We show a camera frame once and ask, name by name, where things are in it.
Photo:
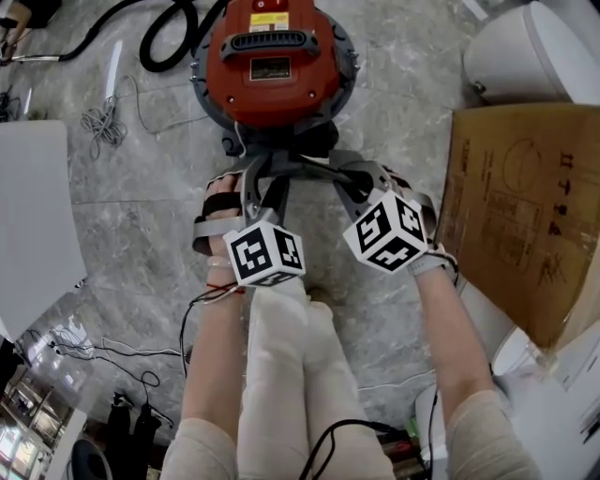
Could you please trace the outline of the person's right hand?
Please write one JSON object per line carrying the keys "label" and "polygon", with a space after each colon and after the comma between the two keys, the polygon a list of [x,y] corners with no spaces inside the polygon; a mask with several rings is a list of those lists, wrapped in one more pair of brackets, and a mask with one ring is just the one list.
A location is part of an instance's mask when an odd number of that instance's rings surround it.
{"label": "person's right hand", "polygon": [[396,172],[393,172],[386,166],[383,169],[395,183],[396,191],[409,203],[413,202],[420,206],[421,217],[425,225],[425,237],[427,243],[432,245],[434,243],[434,233],[437,228],[437,215],[432,200],[427,194],[413,190],[410,184]]}

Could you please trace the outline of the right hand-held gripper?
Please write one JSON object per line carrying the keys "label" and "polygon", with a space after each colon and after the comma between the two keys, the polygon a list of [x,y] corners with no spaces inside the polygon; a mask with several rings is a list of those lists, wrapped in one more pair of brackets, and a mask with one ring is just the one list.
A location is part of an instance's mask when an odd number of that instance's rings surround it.
{"label": "right hand-held gripper", "polygon": [[[332,183],[342,203],[351,210],[366,210],[373,189],[385,193],[390,178],[375,161],[353,161],[339,171],[347,177]],[[428,251],[423,208],[388,191],[343,234],[357,261],[386,274],[394,274]]]}

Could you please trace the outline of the person's left hand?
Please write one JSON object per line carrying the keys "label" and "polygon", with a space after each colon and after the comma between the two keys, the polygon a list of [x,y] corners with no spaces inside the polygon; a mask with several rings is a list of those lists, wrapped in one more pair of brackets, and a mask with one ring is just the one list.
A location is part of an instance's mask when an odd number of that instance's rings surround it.
{"label": "person's left hand", "polygon": [[[202,212],[194,220],[194,226],[207,221],[240,217],[242,215],[241,187],[239,174],[226,174],[212,181],[206,190]],[[192,248],[196,253],[205,256],[229,257],[222,234],[200,236],[194,233]]]}

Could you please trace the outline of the person's right forearm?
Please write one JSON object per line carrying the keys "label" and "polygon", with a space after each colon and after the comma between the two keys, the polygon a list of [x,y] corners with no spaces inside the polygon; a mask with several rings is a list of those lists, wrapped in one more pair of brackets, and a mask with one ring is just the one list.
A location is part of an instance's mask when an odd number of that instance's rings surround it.
{"label": "person's right forearm", "polygon": [[488,359],[472,319],[445,271],[436,267],[415,281],[442,397],[443,419],[449,422],[465,400],[493,389]]}

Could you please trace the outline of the grey wristband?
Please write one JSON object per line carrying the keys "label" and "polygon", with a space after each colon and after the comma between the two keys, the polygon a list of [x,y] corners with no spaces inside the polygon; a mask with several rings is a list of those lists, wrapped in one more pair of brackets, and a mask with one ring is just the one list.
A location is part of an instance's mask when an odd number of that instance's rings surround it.
{"label": "grey wristband", "polygon": [[414,278],[438,267],[445,271],[454,285],[457,285],[459,278],[458,261],[441,245],[431,245],[425,253],[407,265]]}

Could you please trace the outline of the large white cabinet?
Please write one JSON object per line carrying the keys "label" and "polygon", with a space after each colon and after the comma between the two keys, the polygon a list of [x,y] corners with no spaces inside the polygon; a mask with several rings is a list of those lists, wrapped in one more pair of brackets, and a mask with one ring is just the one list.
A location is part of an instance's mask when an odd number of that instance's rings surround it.
{"label": "large white cabinet", "polygon": [[57,120],[0,124],[0,336],[14,342],[87,276]]}

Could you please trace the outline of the metal vacuum wand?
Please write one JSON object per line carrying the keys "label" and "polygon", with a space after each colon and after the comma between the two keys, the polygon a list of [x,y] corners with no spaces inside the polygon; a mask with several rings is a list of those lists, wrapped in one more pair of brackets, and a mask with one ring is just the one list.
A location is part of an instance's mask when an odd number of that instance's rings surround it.
{"label": "metal vacuum wand", "polygon": [[30,63],[30,62],[59,62],[59,55],[14,55],[7,58],[0,58],[0,66],[7,66],[12,63]]}

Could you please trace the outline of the person's beige clothing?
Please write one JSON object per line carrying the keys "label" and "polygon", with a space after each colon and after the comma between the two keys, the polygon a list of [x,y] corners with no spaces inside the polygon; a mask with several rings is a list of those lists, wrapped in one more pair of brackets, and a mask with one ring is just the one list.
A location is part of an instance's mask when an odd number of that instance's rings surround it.
{"label": "person's beige clothing", "polygon": [[[160,480],[396,480],[366,424],[332,309],[300,280],[254,293],[244,325],[236,441],[202,419],[181,422]],[[541,480],[494,389],[445,422],[449,480]]]}

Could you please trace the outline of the person's left forearm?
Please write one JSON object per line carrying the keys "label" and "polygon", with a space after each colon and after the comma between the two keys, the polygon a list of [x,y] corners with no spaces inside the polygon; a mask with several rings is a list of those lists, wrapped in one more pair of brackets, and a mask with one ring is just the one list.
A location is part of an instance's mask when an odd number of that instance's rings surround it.
{"label": "person's left forearm", "polygon": [[243,304],[229,292],[234,271],[209,268],[207,285],[221,290],[219,299],[202,308],[182,402],[184,420],[202,419],[238,437],[243,387]]}

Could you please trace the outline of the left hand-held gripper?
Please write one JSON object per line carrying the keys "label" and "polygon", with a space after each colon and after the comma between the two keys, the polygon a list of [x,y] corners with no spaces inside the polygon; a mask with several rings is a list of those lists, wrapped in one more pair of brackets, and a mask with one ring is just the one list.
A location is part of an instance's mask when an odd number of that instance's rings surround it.
{"label": "left hand-held gripper", "polygon": [[[259,180],[267,170],[267,157],[253,157],[247,161],[241,173],[244,210],[260,208]],[[284,212],[289,190],[289,177],[274,178],[264,195],[262,207]],[[240,232],[226,233],[223,239],[237,283],[242,287],[272,288],[306,273],[301,237],[274,223],[260,220]]]}

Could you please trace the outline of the large cardboard box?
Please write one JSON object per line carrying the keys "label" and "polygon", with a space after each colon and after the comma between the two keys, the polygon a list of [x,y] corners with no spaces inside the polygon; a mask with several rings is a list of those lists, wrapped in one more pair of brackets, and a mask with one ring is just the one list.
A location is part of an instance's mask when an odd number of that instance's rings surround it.
{"label": "large cardboard box", "polygon": [[455,112],[436,240],[543,351],[600,321],[600,106]]}

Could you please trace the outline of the red vacuum cleaner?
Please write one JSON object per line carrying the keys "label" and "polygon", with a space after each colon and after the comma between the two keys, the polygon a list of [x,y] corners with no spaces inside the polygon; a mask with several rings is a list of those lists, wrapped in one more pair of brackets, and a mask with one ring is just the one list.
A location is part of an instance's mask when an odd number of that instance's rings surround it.
{"label": "red vacuum cleaner", "polygon": [[334,123],[360,69],[351,36],[315,0],[217,0],[192,55],[196,97],[229,157],[242,152],[236,125],[301,133]]}

